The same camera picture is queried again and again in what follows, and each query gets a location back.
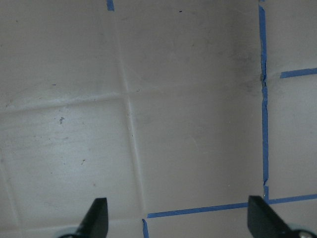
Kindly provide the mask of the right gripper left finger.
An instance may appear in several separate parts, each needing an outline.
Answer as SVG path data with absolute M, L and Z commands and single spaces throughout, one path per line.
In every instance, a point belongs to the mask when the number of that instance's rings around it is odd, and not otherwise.
M 108 205 L 106 198 L 96 198 L 73 233 L 60 238 L 106 238 L 108 234 Z

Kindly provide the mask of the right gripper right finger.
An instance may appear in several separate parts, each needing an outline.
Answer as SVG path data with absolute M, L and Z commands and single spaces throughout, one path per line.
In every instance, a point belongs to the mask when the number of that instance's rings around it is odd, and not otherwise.
M 315 238 L 305 229 L 292 229 L 260 196 L 249 196 L 247 227 L 254 238 Z

